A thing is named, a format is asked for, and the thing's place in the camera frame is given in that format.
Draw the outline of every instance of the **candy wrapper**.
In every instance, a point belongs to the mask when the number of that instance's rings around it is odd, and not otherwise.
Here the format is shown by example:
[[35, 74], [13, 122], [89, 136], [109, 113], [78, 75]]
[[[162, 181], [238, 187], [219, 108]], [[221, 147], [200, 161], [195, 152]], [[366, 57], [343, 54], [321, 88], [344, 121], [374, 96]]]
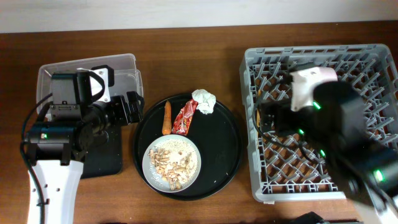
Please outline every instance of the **candy wrapper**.
[[180, 110], [175, 118], [173, 124], [173, 134], [181, 134], [186, 136], [188, 134], [189, 126], [191, 125], [192, 116], [198, 106], [198, 102], [194, 100], [188, 101], [185, 106]]

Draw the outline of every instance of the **white wall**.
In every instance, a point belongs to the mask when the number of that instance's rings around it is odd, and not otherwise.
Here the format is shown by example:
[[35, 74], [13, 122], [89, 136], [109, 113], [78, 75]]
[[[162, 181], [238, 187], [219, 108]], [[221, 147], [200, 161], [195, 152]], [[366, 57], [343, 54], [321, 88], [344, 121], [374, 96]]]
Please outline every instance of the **white wall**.
[[0, 0], [0, 32], [398, 19], [398, 0]]

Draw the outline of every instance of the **black tray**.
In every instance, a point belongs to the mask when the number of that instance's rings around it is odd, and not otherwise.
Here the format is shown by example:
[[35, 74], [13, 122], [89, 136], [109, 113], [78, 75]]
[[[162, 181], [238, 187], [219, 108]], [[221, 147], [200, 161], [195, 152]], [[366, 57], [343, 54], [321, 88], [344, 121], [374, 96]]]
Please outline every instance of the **black tray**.
[[[142, 158], [148, 146], [162, 136], [164, 106], [167, 100], [172, 105], [172, 122], [180, 109], [192, 99], [191, 94], [176, 95], [155, 104], [138, 124], [134, 134], [134, 163], [142, 179]], [[227, 107], [217, 101], [214, 112], [204, 115], [196, 110], [187, 135], [201, 156], [201, 169], [196, 181], [186, 190], [163, 193], [148, 184], [158, 193], [177, 200], [198, 200], [217, 193], [234, 177], [242, 160], [243, 144], [238, 125]]]

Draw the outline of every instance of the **transparent container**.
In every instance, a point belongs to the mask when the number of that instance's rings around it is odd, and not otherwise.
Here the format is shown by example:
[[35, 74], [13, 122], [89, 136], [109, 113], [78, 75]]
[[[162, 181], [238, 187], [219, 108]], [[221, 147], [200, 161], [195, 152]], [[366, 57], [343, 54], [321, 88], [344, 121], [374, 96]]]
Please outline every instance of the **transparent container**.
[[[108, 65], [114, 69], [114, 86], [109, 88], [111, 96], [124, 95], [124, 98], [127, 99], [126, 92], [136, 91], [140, 96], [144, 97], [141, 73], [136, 68], [135, 56], [133, 54], [121, 54], [41, 66], [37, 77], [36, 102], [39, 102], [51, 92], [51, 76], [54, 72], [76, 70], [77, 68], [91, 69], [100, 65]], [[42, 109], [42, 105], [37, 108], [38, 113]]]

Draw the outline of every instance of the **orange carrot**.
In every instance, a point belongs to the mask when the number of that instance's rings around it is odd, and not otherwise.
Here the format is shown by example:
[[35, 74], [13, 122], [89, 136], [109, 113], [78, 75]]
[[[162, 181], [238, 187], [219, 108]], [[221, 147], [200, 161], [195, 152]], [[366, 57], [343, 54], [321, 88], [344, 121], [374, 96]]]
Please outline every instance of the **orange carrot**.
[[164, 120], [163, 120], [163, 135], [170, 134], [172, 132], [172, 105], [167, 100], [166, 106], [164, 107]]

